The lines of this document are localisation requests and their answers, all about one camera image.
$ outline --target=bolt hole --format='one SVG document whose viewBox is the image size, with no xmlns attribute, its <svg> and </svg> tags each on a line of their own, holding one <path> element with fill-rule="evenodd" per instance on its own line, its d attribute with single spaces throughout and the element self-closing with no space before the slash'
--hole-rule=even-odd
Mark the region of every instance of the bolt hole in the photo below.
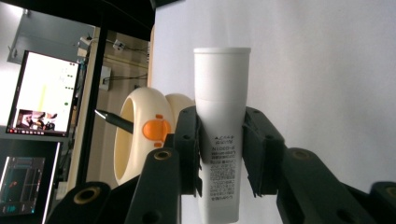
<svg viewBox="0 0 396 224">
<path fill-rule="evenodd" d="M 172 156 L 170 151 L 159 151 L 154 154 L 154 158 L 158 161 L 167 160 Z"/>
<path fill-rule="evenodd" d="M 294 158 L 298 160 L 308 160 L 310 159 L 310 155 L 306 151 L 295 150 L 293 151 Z"/>
<path fill-rule="evenodd" d="M 358 219 L 353 216 L 352 214 L 350 214 L 348 211 L 341 209 L 337 211 L 337 216 L 345 221 L 346 223 L 352 223 L 352 224 L 357 224 L 359 223 Z"/>
<path fill-rule="evenodd" d="M 390 197 L 396 198 L 396 187 L 387 187 L 386 191 Z"/>
<path fill-rule="evenodd" d="M 100 188 L 97 187 L 83 189 L 75 195 L 74 202 L 77 204 L 90 203 L 99 196 L 100 191 Z"/>
<path fill-rule="evenodd" d="M 149 211 L 142 216 L 142 221 L 145 224 L 155 224 L 161 219 L 161 213 L 158 211 Z"/>
</svg>

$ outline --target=screen display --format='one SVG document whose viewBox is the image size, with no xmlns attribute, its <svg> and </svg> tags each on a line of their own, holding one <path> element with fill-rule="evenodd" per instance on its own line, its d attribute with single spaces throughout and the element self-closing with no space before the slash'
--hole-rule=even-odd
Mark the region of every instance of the screen display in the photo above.
<svg viewBox="0 0 396 224">
<path fill-rule="evenodd" d="M 45 158 L 7 157 L 0 180 L 0 216 L 35 212 Z"/>
<path fill-rule="evenodd" d="M 78 63 L 25 51 L 6 132 L 66 137 L 78 73 Z"/>
<path fill-rule="evenodd" d="M 61 144 L 0 139 L 0 223 L 44 223 Z"/>
</svg>

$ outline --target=pen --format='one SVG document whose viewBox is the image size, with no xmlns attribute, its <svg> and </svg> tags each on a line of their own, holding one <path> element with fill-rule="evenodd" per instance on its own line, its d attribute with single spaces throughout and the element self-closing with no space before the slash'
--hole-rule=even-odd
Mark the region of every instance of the pen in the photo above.
<svg viewBox="0 0 396 224">
<path fill-rule="evenodd" d="M 95 113 L 99 115 L 102 119 L 107 121 L 108 123 L 111 123 L 119 128 L 122 128 L 128 133 L 134 133 L 134 124 L 131 121 L 127 119 L 123 119 L 118 115 L 106 112 L 104 110 L 95 109 Z"/>
</svg>

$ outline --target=ceiling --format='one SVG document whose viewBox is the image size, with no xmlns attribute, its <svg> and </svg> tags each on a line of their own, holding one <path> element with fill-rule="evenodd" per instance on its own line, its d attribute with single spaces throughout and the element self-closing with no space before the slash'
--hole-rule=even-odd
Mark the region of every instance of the ceiling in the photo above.
<svg viewBox="0 0 396 224">
<path fill-rule="evenodd" d="M 155 10 L 149 0 L 0 0 L 149 41 Z"/>
</svg>

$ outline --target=cable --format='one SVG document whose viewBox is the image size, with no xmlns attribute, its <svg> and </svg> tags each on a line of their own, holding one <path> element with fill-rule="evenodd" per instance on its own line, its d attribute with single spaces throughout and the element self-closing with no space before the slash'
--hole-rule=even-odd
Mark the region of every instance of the cable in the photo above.
<svg viewBox="0 0 396 224">
<path fill-rule="evenodd" d="M 114 7 L 116 10 L 122 12 L 123 14 L 125 14 L 126 16 L 128 16 L 129 18 L 131 18 L 133 21 L 136 21 L 137 23 L 139 23 L 140 25 L 142 25 L 143 27 L 145 27 L 148 30 L 151 30 L 151 28 L 149 28 L 146 24 L 144 24 L 142 21 L 138 20 L 137 18 L 133 17 L 132 15 L 126 13 L 124 10 L 120 9 L 119 7 L 115 6 L 112 3 L 107 2 L 106 0 L 102 0 L 102 2 Z"/>
<path fill-rule="evenodd" d="M 145 75 L 142 75 L 139 77 L 105 77 L 103 79 L 103 84 L 105 84 L 107 81 L 110 81 L 110 80 L 148 79 L 147 75 L 148 74 L 145 74 Z"/>
<path fill-rule="evenodd" d="M 99 40 L 99 38 L 92 38 L 92 39 L 91 39 L 91 42 L 90 42 L 90 45 L 92 44 L 93 41 L 97 41 L 97 40 Z M 110 44 L 116 43 L 115 41 L 112 41 L 112 40 L 109 40 L 109 39 L 107 39 L 106 42 L 107 42 L 107 43 L 110 43 Z M 147 55 L 147 54 L 148 54 L 148 52 L 147 52 L 148 48 L 149 48 L 149 47 L 145 47 L 145 48 L 142 48 L 142 49 L 131 49 L 131 48 L 129 48 L 128 46 L 125 46 L 125 49 L 124 49 L 124 50 L 125 50 L 125 51 L 135 51 L 135 52 L 138 52 L 138 53 Z"/>
<path fill-rule="evenodd" d="M 67 160 L 69 152 L 70 152 L 70 147 L 71 147 L 71 143 L 69 143 L 67 146 L 66 153 L 64 154 L 64 159 L 59 163 L 59 168 L 61 168 L 61 169 L 63 169 L 66 164 L 66 160 Z"/>
</svg>

